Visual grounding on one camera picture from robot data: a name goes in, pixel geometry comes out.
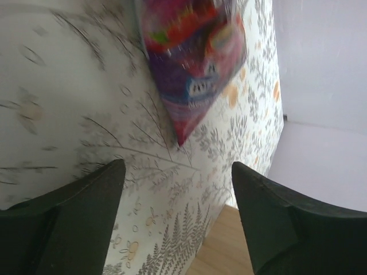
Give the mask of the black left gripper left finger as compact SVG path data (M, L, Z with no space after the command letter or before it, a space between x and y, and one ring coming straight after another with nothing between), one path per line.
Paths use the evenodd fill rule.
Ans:
M102 274L126 167L114 160L1 211L1 274Z

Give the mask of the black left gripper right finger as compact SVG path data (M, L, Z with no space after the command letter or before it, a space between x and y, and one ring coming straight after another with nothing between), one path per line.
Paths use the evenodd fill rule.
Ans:
M282 186L234 162L232 184L255 274L365 274L366 213Z

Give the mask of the purple pink Fox's candy bag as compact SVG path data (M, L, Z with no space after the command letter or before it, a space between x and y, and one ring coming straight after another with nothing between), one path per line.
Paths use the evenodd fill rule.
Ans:
M152 77L183 145L247 58L237 1L136 1Z

